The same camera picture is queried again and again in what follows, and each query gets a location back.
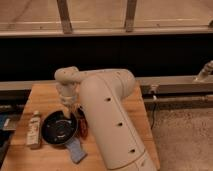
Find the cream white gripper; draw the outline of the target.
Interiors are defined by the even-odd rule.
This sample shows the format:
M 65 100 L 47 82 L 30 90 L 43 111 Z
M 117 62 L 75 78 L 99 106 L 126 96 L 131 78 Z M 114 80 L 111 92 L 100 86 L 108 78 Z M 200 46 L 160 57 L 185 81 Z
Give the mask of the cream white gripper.
M 77 91 L 76 91 L 77 85 L 76 84 L 56 84 L 56 89 L 59 93 L 59 97 L 61 100 L 61 103 L 66 106 L 64 109 L 64 115 L 66 118 L 70 119 L 71 117 L 71 106 L 74 105 L 77 102 Z

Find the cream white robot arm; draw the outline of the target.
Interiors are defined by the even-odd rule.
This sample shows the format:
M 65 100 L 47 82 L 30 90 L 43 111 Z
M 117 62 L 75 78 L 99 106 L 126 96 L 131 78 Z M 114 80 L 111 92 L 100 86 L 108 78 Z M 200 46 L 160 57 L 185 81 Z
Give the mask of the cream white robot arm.
M 80 101 L 108 171 L 157 171 L 122 105 L 135 87 L 129 70 L 66 67 L 58 69 L 54 78 L 65 106 Z

